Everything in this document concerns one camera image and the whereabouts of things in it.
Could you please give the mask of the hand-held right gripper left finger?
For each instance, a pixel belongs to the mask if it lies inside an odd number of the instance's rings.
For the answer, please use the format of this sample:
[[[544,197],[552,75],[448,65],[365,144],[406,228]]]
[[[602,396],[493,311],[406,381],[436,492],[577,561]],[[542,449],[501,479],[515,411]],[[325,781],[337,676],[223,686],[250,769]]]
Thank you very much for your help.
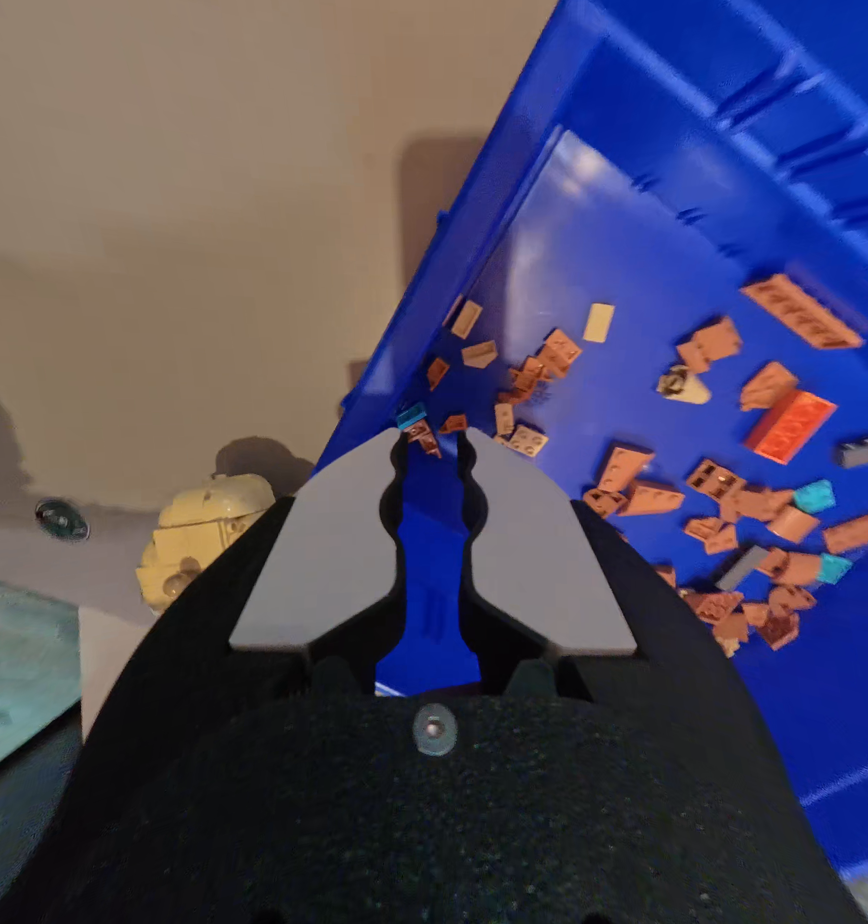
[[[296,494],[232,631],[239,651],[391,653],[406,624],[408,443],[391,427]]]

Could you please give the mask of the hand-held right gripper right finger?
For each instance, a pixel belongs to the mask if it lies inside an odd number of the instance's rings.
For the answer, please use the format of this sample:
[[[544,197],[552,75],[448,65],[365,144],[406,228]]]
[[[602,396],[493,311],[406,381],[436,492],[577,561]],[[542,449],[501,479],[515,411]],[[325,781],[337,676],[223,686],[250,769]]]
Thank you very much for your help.
[[[458,477],[474,603],[561,655],[636,652],[566,491],[477,428],[458,440]]]

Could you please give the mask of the pile of lego pieces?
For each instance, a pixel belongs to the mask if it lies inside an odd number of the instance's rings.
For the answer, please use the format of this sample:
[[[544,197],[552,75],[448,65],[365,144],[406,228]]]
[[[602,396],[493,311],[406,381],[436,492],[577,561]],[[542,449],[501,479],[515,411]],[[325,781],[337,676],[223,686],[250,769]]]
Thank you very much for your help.
[[[448,473],[411,499],[409,607],[418,637],[446,641],[451,664],[482,671],[535,656],[524,618],[560,616],[536,555],[559,528],[520,490],[491,502],[506,525],[502,590],[466,566],[459,412],[512,444],[574,502],[637,640],[655,664],[732,657],[752,634],[774,652],[868,623],[868,369],[858,335],[821,321],[786,276],[720,306],[609,285],[515,287],[489,271],[472,301],[474,334],[496,340],[485,369],[456,365],[433,394]]]

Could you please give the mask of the blue plastic bin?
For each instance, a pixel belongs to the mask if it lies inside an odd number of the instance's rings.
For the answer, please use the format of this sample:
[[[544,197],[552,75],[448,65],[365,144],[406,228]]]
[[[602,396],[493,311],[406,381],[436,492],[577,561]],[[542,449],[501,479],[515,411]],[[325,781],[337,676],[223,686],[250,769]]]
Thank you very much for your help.
[[[868,369],[868,2],[560,2],[316,469],[485,369],[485,273],[717,306],[786,276]]]

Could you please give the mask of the tan lego build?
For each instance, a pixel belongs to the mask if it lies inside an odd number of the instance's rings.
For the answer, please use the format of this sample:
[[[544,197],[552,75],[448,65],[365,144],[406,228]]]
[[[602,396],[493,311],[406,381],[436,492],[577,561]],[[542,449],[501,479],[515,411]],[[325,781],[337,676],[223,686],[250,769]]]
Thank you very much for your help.
[[[275,501],[268,481],[254,473],[213,475],[177,494],[160,512],[136,569],[146,606],[161,616]]]

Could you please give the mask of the dark round lego piece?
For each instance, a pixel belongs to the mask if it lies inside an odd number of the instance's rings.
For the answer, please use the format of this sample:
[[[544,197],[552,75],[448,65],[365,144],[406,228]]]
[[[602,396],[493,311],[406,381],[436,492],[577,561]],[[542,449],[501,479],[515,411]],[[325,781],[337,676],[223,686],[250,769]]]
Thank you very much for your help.
[[[70,543],[87,541],[91,534],[84,514],[63,498],[45,498],[37,502],[35,522],[50,538]]]

